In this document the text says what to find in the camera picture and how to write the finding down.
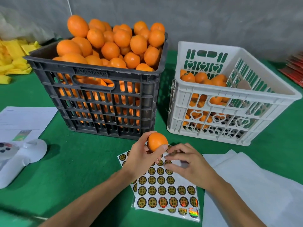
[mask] forearm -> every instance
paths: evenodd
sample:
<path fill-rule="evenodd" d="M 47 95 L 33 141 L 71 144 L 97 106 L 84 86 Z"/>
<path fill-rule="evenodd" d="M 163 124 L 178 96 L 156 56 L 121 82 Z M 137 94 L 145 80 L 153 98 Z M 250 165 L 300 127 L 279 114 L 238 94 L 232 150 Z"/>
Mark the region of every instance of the forearm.
<path fill-rule="evenodd" d="M 240 198 L 234 188 L 221 177 L 209 190 L 232 227 L 266 227 Z"/>
<path fill-rule="evenodd" d="M 40 227 L 90 226 L 111 200 L 130 183 L 131 177 L 122 169 L 107 181 L 77 198 Z"/>

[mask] black plastic crate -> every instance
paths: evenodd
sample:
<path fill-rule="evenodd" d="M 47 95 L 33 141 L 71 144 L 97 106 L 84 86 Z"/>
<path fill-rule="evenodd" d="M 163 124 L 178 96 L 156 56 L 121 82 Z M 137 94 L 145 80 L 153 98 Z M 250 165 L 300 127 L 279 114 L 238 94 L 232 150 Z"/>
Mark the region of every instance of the black plastic crate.
<path fill-rule="evenodd" d="M 160 74 L 164 71 L 168 51 L 167 39 L 165 33 L 160 63 L 154 72 L 53 61 L 52 58 L 58 56 L 58 42 L 31 52 L 25 59 L 69 129 L 137 140 L 143 133 L 154 130 Z M 58 77 L 61 73 L 64 81 Z M 82 84 L 76 75 L 110 79 L 114 86 Z M 128 88 L 138 91 L 129 92 Z"/>

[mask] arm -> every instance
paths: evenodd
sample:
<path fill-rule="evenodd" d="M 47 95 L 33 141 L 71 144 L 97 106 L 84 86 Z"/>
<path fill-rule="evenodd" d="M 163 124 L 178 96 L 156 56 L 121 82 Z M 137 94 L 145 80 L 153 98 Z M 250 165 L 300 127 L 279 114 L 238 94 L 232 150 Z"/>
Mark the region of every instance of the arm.
<path fill-rule="evenodd" d="M 147 154 L 149 150 L 145 142 L 155 131 L 144 133 L 131 147 L 129 157 L 123 168 L 114 173 L 107 181 L 91 189 L 57 214 L 40 225 L 40 227 L 86 227 L 90 226 L 102 210 L 116 195 L 131 182 L 143 175 L 163 154 L 168 146 L 160 146 L 155 152 Z"/>
<path fill-rule="evenodd" d="M 165 168 L 175 171 L 209 192 L 232 227 L 266 227 L 234 188 L 221 178 L 191 145 L 188 143 L 175 145 L 168 153 L 170 155 L 165 157 L 167 160 L 183 160 L 189 164 L 185 169 L 175 164 L 165 164 Z"/>

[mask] crate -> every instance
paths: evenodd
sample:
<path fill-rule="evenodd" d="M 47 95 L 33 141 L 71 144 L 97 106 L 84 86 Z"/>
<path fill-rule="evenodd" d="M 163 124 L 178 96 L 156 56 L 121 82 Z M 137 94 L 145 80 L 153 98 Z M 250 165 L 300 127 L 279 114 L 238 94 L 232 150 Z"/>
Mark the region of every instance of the crate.
<path fill-rule="evenodd" d="M 184 82 L 180 79 L 181 69 L 193 74 L 205 72 L 209 79 L 224 74 L 228 77 L 227 86 Z M 197 95 L 198 102 L 191 103 Z M 210 99 L 214 96 L 229 100 L 225 105 L 212 104 Z M 301 97 L 243 48 L 181 41 L 167 129 L 173 134 L 248 146 Z"/>
<path fill-rule="evenodd" d="M 33 51 L 25 59 L 69 129 L 137 140 L 143 133 L 154 130 L 167 39 L 165 33 L 160 63 L 154 72 L 53 61 L 52 58 L 58 56 L 58 42 Z M 64 81 L 60 81 L 58 75 L 63 75 Z M 83 84 L 76 76 L 109 79 L 114 86 Z"/>

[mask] person's right hand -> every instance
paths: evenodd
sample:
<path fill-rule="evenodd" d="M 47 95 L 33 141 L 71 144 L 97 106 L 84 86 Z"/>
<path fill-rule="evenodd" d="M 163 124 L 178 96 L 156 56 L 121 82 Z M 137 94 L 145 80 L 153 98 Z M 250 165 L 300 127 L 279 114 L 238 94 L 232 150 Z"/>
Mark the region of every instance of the person's right hand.
<path fill-rule="evenodd" d="M 198 187 L 210 191 L 221 178 L 203 156 L 188 143 L 172 146 L 168 153 L 169 155 L 165 156 L 166 160 L 187 161 L 188 167 L 182 168 L 172 163 L 165 164 L 164 167 L 178 173 Z"/>

